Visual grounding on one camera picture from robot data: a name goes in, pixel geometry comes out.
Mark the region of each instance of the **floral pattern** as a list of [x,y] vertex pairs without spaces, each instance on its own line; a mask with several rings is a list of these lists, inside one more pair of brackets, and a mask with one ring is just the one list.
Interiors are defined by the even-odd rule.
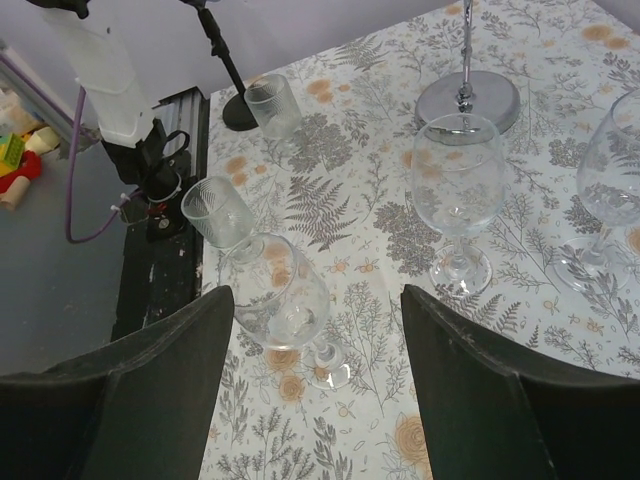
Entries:
[[[553,271],[558,258],[571,260],[565,240],[600,229],[576,195],[576,168],[612,102],[640,88],[640,37],[590,0],[474,5],[473,67],[506,75],[521,96],[503,136],[504,209],[468,240],[494,266],[479,295],[429,283],[434,252],[449,240],[420,220],[409,188],[415,101],[461,67],[460,3],[277,70],[304,116],[295,155],[257,129],[226,130],[233,89],[212,95],[209,174],[231,179],[257,228],[286,235],[324,278],[327,331],[347,347],[353,379],[317,390],[309,379],[326,371],[310,366],[309,352],[265,351],[235,325],[203,480],[430,479],[402,330],[405,283],[528,348],[640,378],[640,228],[612,237],[632,272],[622,288],[605,275],[580,294]],[[204,254],[212,286],[220,254]]]

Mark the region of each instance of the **silver stand base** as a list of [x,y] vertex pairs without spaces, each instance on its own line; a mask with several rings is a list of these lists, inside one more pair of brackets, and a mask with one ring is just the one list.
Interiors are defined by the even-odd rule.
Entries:
[[[462,72],[452,73],[429,85],[416,105],[416,119],[429,123],[438,117],[460,113],[458,89]],[[500,133],[513,125],[520,112],[520,94],[510,80],[497,73],[474,71],[471,74],[473,110],[469,113],[491,121]]]

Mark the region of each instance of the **drinking glass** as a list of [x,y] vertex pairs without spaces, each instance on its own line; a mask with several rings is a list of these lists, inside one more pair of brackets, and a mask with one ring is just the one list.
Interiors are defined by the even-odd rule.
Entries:
[[321,335],[331,314],[329,290],[288,240],[269,233],[245,239],[222,260],[224,284],[233,290],[235,319],[255,342],[272,350],[313,343],[310,383],[328,390],[349,382],[341,346]]
[[618,287],[629,280],[629,269],[617,248],[607,243],[615,227],[640,222],[640,90],[616,100],[578,166],[578,196],[602,222],[600,233],[578,237],[560,247],[554,266],[570,287],[585,291],[599,275],[614,275]]
[[286,77],[265,75],[247,87],[244,99],[265,137],[279,140],[282,149],[297,147],[302,113]]
[[495,125],[478,115],[437,118],[416,136],[411,191],[420,218],[451,237],[435,254],[434,285],[453,286],[456,296],[481,292],[493,273],[487,256],[465,245],[498,215],[505,196],[505,162]]
[[182,213],[216,248],[231,248],[247,238],[256,220],[231,182],[208,177],[191,187],[182,199]]

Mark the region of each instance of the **green object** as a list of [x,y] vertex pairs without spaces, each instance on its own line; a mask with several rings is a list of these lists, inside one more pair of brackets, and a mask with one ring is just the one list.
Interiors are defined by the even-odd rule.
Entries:
[[0,177],[17,170],[24,153],[24,141],[11,133],[0,138]]

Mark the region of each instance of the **red toy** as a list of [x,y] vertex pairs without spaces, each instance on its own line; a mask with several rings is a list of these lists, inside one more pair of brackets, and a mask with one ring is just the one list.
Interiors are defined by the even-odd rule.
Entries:
[[22,154],[20,167],[4,177],[0,177],[0,193],[6,192],[17,177],[27,177],[30,181],[42,173],[42,159],[31,151]]

